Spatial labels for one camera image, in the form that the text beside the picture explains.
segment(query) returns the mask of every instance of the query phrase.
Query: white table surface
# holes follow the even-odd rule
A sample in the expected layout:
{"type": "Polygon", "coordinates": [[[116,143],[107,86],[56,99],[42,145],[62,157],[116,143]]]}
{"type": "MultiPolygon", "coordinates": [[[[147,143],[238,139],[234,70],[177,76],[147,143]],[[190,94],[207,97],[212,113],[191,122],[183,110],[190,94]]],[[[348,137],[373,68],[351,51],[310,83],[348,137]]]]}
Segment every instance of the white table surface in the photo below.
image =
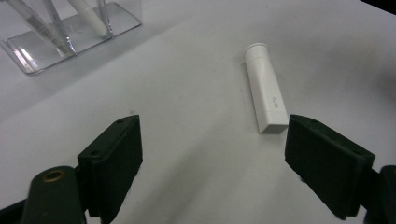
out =
{"type": "Polygon", "coordinates": [[[396,164],[396,16],[358,0],[143,0],[144,25],[35,77],[0,51],[0,208],[139,114],[144,163],[114,223],[337,219],[258,133],[243,53],[264,42],[289,114],[396,164]]]}

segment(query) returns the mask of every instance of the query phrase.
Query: black plastic part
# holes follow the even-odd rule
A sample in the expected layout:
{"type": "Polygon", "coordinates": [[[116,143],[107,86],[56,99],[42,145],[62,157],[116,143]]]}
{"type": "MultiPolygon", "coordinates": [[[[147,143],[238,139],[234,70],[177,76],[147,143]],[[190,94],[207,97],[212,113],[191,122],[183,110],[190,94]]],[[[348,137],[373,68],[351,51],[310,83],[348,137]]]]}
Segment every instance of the black plastic part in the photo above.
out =
{"type": "Polygon", "coordinates": [[[396,15],[396,6],[394,1],[391,0],[361,0],[361,1],[369,5],[372,5],[374,7],[381,8],[382,10],[390,12],[393,15],[396,15]]]}
{"type": "Polygon", "coordinates": [[[367,209],[364,224],[388,224],[381,203],[381,182],[381,175],[371,170],[370,177],[361,184],[361,205],[367,209]]]}
{"type": "Polygon", "coordinates": [[[33,179],[23,212],[23,224],[80,224],[84,220],[72,167],[54,167],[33,179]]]}
{"type": "Polygon", "coordinates": [[[384,166],[380,172],[381,204],[388,224],[396,224],[396,166],[384,166]]]}
{"type": "Polygon", "coordinates": [[[286,162],[339,218],[356,216],[375,155],[317,120],[291,115],[286,162]]]}
{"type": "Polygon", "coordinates": [[[19,224],[23,214],[25,200],[14,203],[11,206],[0,210],[0,223],[5,224],[19,224]]]}
{"type": "Polygon", "coordinates": [[[117,120],[78,155],[91,217],[105,224],[116,217],[142,161],[138,116],[117,120]]]}

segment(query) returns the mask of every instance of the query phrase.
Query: white cylindrical object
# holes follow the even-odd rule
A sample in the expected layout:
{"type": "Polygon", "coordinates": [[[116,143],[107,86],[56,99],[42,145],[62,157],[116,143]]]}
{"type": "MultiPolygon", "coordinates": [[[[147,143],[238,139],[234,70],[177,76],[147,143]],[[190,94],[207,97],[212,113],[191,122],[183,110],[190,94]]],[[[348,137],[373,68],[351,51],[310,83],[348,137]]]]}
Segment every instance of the white cylindrical object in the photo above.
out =
{"type": "Polygon", "coordinates": [[[268,48],[257,43],[245,53],[248,79],[260,133],[281,133],[289,126],[289,116],[271,65],[268,48]]]}
{"type": "Polygon", "coordinates": [[[103,24],[103,22],[85,0],[68,1],[76,10],[76,12],[78,12],[78,14],[82,17],[82,19],[87,22],[99,36],[104,36],[107,34],[107,27],[103,24]]]}

